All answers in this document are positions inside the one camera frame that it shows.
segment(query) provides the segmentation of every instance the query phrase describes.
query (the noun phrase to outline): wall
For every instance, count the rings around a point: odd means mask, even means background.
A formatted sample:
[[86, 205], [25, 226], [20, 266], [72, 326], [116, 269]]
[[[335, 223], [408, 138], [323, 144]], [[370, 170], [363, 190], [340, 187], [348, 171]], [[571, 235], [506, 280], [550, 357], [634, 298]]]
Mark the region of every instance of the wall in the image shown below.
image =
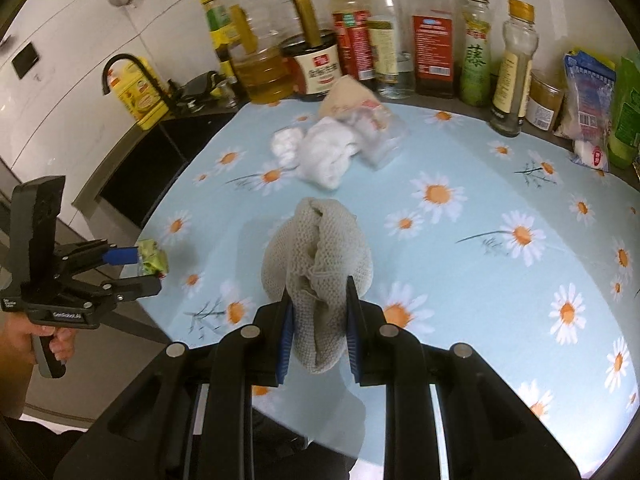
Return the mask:
[[[499, 24], [506, 19], [506, 1], [491, 0], [496, 59], [503, 49]], [[610, 56], [634, 47], [607, 0], [525, 1], [536, 6], [538, 67], [552, 66], [573, 44]], [[328, 0], [317, 3], [326, 6]], [[102, 95], [102, 66], [113, 54], [130, 52], [149, 59], [162, 78], [177, 82], [215, 69], [200, 0], [134, 0], [134, 6], [120, 9], [106, 0], [28, 0], [9, 34], [14, 44], [0, 50], [0, 156], [22, 180], [66, 174], [60, 218], [80, 234], [103, 236], [110, 223], [113, 235], [133, 236], [131, 225], [108, 207], [96, 220], [71, 205], [133, 124], [113, 95]], [[18, 80], [10, 60], [28, 41], [41, 60]]]

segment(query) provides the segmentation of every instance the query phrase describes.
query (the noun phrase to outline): orange flower center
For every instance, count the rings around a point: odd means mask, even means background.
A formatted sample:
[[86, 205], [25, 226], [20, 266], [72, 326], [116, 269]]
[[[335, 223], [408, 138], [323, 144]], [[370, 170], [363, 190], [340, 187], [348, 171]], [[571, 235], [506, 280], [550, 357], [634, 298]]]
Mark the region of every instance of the orange flower center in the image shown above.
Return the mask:
[[171, 225], [169, 226], [169, 231], [175, 234], [180, 229], [182, 229], [183, 225], [184, 225], [184, 222], [182, 222], [182, 219], [178, 218], [177, 220], [174, 220], [173, 222], [171, 222]]
[[549, 175], [553, 175], [555, 173], [554, 167], [548, 162], [542, 162], [540, 166], [542, 166], [542, 169], [545, 170], [545, 173], [548, 173]]
[[435, 186], [427, 186], [424, 191], [424, 199], [434, 204], [446, 204], [451, 200], [451, 192], [447, 186], [436, 184]]
[[571, 324], [574, 322], [575, 309], [574, 306], [568, 301], [560, 308], [560, 319], [565, 324]]
[[622, 354], [619, 353], [618, 355], [616, 355], [616, 359], [615, 361], [613, 361], [613, 370], [615, 372], [619, 372], [620, 368], [622, 368]]
[[220, 164], [231, 164], [236, 160], [236, 156], [238, 156], [236, 152], [225, 153], [225, 155], [220, 159]]
[[519, 225], [513, 230], [513, 237], [521, 246], [529, 245], [532, 240], [531, 231], [523, 225]]
[[271, 182], [275, 182], [276, 180], [278, 180], [280, 178], [281, 173], [282, 172], [280, 170], [267, 171], [267, 173], [263, 174], [262, 179], [267, 184], [270, 184]]
[[545, 414], [545, 405], [542, 404], [542, 402], [536, 402], [531, 408], [530, 410], [533, 412], [533, 414], [537, 417], [540, 418], [542, 415]]
[[231, 324], [239, 323], [244, 316], [244, 305], [234, 301], [226, 308], [226, 317]]
[[269, 393], [269, 389], [266, 386], [252, 386], [251, 393], [254, 394], [254, 397], [261, 397]]
[[618, 262], [622, 267], [626, 267], [629, 264], [629, 255], [624, 249], [618, 250]]
[[385, 309], [385, 319], [387, 323], [404, 328], [413, 318], [402, 303], [393, 303]]

